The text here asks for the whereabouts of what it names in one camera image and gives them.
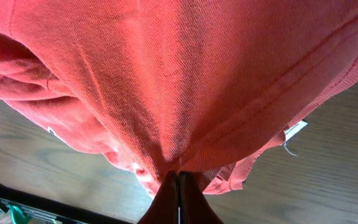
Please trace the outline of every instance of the red garment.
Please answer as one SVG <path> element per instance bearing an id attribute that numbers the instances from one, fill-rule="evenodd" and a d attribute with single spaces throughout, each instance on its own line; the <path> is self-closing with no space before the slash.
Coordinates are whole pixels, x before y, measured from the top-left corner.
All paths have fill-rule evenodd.
<path id="1" fill-rule="evenodd" d="M 0 0 L 0 100 L 150 194 L 169 170 L 241 189 L 356 81 L 358 1 Z"/>

